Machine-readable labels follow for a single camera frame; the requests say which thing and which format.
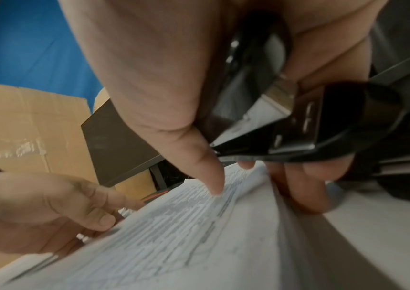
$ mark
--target hand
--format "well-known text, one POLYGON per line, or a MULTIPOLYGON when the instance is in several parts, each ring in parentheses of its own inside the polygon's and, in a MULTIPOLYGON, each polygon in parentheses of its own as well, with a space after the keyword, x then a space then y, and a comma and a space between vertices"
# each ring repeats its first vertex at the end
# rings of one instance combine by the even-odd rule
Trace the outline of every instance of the hand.
POLYGON ((141 201, 84 179, 0 172, 0 252, 66 256, 122 220, 117 210, 141 201))
MULTIPOLYGON (((255 8, 284 17, 294 39, 284 74, 307 92, 330 82, 367 79, 368 33, 386 2, 61 0, 61 5, 126 124, 180 170, 219 194, 222 166, 193 122, 210 60, 238 18, 255 8)), ((339 178, 351 160, 271 163, 268 168, 297 203, 322 212, 330 208, 324 180, 339 178)))

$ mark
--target blue surface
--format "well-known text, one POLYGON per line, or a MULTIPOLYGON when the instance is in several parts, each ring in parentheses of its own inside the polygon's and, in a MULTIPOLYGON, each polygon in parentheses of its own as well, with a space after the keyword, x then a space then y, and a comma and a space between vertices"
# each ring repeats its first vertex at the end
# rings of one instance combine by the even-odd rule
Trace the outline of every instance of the blue surface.
POLYGON ((83 97, 102 86, 57 0, 0 0, 0 84, 83 97))

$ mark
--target stapler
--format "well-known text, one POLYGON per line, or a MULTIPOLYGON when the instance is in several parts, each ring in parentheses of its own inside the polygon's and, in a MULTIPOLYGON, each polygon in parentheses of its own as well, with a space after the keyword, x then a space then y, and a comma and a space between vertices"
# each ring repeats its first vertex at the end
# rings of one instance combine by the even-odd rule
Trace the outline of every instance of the stapler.
POLYGON ((340 182, 377 181, 410 200, 410 113, 394 90, 339 82, 299 94, 278 15, 255 11, 210 65, 195 126, 221 161, 325 161, 355 154, 340 182))

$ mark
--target paper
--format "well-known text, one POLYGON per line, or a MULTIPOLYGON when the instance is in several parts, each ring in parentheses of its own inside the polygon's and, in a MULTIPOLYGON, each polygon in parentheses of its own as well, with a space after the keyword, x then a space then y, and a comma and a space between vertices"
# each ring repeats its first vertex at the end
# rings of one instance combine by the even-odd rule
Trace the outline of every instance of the paper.
POLYGON ((4 289, 279 288, 279 215, 266 169, 225 173, 221 197, 186 181, 110 236, 4 289))

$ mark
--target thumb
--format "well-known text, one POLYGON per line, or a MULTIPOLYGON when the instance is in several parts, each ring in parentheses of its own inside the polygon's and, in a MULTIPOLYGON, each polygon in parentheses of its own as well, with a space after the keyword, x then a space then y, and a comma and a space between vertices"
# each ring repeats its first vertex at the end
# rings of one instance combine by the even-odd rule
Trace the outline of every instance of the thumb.
POLYGON ((175 131, 131 126, 141 138, 183 173, 202 181, 212 195, 224 189, 224 168, 197 128, 175 131))
POLYGON ((94 231, 107 231, 116 223, 113 215, 94 205, 89 198, 78 191, 61 195, 59 199, 51 202, 51 206, 58 214, 94 231))

